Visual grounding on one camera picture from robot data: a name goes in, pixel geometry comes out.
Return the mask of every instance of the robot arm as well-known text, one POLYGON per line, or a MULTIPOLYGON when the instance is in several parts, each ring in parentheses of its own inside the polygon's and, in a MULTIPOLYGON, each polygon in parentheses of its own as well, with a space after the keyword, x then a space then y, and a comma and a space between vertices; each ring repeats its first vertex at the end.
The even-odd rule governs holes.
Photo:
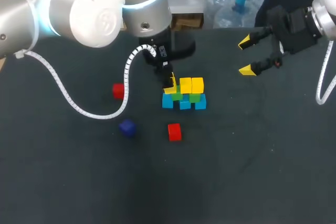
POLYGON ((336 40, 336 0, 314 0, 311 12, 319 32, 336 40))
POLYGON ((150 38, 167 29, 167 0, 0 0, 0 58, 39 39, 63 36, 89 47, 104 47, 128 31, 150 38))

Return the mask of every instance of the red block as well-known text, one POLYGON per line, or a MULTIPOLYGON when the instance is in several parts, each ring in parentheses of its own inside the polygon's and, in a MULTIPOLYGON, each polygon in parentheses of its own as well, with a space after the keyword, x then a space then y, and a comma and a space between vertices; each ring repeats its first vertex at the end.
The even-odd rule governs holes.
POLYGON ((117 100, 123 100, 124 99, 124 92, 125 87, 123 83, 115 83, 113 84, 112 93, 113 97, 117 100))
POLYGON ((179 123, 168 124, 169 141, 182 141, 181 127, 179 123))

